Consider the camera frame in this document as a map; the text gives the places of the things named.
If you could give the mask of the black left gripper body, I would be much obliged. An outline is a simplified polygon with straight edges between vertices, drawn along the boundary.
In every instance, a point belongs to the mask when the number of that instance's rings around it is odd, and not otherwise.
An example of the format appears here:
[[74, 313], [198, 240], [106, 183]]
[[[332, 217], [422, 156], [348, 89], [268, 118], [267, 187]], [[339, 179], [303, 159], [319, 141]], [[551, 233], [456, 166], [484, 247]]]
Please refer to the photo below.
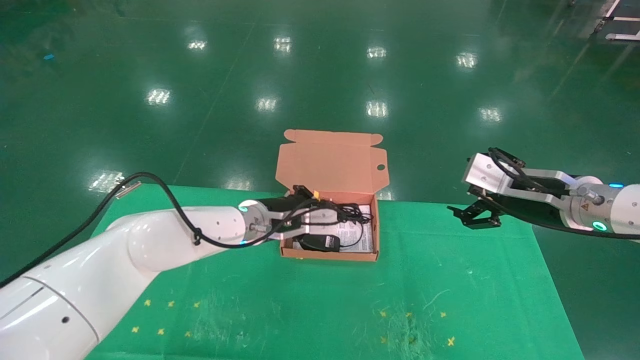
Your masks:
[[282, 196], [273, 198], [262, 198], [257, 200], [264, 205], [269, 212], [290, 212], [302, 203], [300, 196]]

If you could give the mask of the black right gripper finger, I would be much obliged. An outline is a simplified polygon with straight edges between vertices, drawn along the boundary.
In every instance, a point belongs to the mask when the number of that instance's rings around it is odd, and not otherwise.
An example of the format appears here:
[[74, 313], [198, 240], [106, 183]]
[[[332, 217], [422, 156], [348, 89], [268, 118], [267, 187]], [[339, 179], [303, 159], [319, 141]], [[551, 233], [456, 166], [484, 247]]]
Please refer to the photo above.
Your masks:
[[483, 228], [483, 219], [477, 218], [483, 213], [483, 205], [481, 203], [472, 203], [464, 209], [448, 205], [446, 209], [450, 210], [453, 216], [458, 218], [464, 227], [471, 230], [481, 230]]
[[489, 212], [489, 216], [484, 218], [475, 218], [475, 227], [501, 227], [501, 216], [503, 212], [496, 207], [496, 203], [491, 199], [479, 198], [475, 202], [475, 207], [478, 209], [478, 215], [484, 212]]

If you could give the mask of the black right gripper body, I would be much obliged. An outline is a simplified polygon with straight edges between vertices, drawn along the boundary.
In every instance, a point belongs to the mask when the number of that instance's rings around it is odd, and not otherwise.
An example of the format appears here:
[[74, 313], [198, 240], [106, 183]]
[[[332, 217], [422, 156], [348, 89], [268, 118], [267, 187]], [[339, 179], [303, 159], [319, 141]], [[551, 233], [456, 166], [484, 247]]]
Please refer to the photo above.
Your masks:
[[499, 204], [506, 209], [506, 214], [538, 226], [547, 225], [553, 227], [565, 227], [560, 210], [550, 203], [534, 200], [499, 196]]

